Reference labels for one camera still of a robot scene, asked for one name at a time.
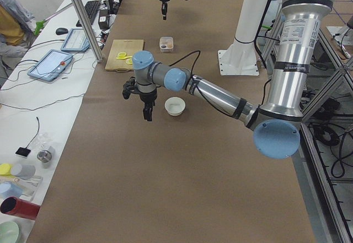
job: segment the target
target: tablet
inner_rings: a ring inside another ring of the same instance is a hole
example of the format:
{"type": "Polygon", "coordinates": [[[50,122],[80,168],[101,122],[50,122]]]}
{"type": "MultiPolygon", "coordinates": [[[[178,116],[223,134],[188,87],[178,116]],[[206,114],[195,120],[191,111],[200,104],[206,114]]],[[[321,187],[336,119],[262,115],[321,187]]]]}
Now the tablet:
{"type": "Polygon", "coordinates": [[[68,32],[61,51],[64,52],[85,52],[89,48],[89,42],[82,28],[72,28],[68,32]]]}
{"type": "Polygon", "coordinates": [[[55,79],[71,63],[73,55],[59,50],[50,50],[27,75],[47,82],[55,79]]]}

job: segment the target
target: person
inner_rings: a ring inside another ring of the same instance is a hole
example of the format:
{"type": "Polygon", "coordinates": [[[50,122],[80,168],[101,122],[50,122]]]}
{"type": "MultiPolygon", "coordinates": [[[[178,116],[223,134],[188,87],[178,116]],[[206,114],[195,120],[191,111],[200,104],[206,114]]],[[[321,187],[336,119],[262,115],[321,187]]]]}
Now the person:
{"type": "Polygon", "coordinates": [[[16,0],[0,0],[0,64],[22,58],[35,40],[35,17],[16,0]]]}

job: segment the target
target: white bowl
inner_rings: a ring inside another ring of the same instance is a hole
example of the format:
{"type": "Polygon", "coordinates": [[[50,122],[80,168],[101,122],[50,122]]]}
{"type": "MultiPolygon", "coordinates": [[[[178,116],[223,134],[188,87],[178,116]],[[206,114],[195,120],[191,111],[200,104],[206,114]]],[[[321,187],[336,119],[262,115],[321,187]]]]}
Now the white bowl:
{"type": "Polygon", "coordinates": [[[168,114],[172,116],[181,115],[185,109],[185,102],[182,98],[171,97],[165,101],[164,107],[168,114]]]}

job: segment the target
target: green bowl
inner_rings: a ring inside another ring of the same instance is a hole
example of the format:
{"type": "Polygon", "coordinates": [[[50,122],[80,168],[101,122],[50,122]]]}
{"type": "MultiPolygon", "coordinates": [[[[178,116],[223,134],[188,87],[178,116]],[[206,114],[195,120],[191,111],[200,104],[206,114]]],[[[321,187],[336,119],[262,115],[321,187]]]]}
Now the green bowl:
{"type": "Polygon", "coordinates": [[[15,222],[5,222],[0,224],[0,242],[1,243],[16,243],[20,229],[15,222]]]}

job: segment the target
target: computer keyboard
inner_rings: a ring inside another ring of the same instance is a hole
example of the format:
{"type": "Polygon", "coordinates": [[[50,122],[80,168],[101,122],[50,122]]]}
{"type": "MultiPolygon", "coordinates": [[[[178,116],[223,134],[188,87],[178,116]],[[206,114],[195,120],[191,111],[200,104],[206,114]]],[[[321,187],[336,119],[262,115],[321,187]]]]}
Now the computer keyboard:
{"type": "MultiPolygon", "coordinates": [[[[95,16],[97,15],[97,12],[99,10],[99,6],[100,6],[100,1],[88,1],[84,6],[84,9],[86,10],[86,13],[88,15],[90,24],[93,24],[95,16]]],[[[82,24],[79,21],[77,21],[76,26],[81,27],[82,24]]]]}

